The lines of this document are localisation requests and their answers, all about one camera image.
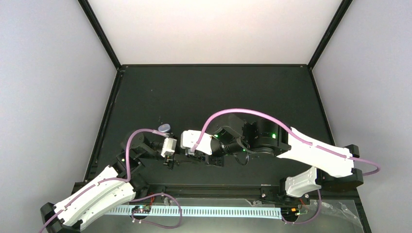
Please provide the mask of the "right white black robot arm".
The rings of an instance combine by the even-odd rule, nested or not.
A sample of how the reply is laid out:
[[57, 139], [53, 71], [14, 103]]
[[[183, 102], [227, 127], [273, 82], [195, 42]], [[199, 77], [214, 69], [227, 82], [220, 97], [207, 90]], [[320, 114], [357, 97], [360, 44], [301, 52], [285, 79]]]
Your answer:
[[277, 198], [293, 203], [312, 191], [347, 192], [364, 183], [355, 168], [356, 145], [333, 146], [313, 139], [280, 120], [249, 109], [232, 108], [210, 116], [199, 131], [181, 133], [180, 147], [187, 156], [202, 155], [206, 163], [240, 152], [267, 154], [307, 164], [308, 170], [280, 180]]

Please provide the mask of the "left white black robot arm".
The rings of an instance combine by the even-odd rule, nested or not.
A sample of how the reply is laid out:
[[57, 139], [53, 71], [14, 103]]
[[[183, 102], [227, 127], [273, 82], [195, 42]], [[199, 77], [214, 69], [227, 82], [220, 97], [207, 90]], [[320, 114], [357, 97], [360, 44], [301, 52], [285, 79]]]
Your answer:
[[119, 177], [120, 173], [113, 166], [107, 166], [98, 177], [70, 197], [57, 204], [46, 203], [41, 207], [44, 225], [40, 232], [47, 230], [49, 233], [79, 233], [108, 211], [127, 202], [140, 202], [157, 196], [175, 201], [174, 197], [165, 193], [137, 198], [137, 192], [141, 189], [131, 183], [130, 149], [133, 138], [143, 132], [160, 135], [166, 142], [170, 140], [168, 133], [157, 130], [134, 131], [126, 143], [126, 177]]

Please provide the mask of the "lilac earbud charging case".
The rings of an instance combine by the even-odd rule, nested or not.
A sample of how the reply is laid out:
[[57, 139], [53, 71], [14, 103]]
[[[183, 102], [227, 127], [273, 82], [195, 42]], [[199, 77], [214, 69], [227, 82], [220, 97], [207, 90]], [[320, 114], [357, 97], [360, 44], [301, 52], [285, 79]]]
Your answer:
[[158, 131], [162, 133], [169, 133], [171, 131], [171, 126], [168, 123], [162, 124], [158, 127]]

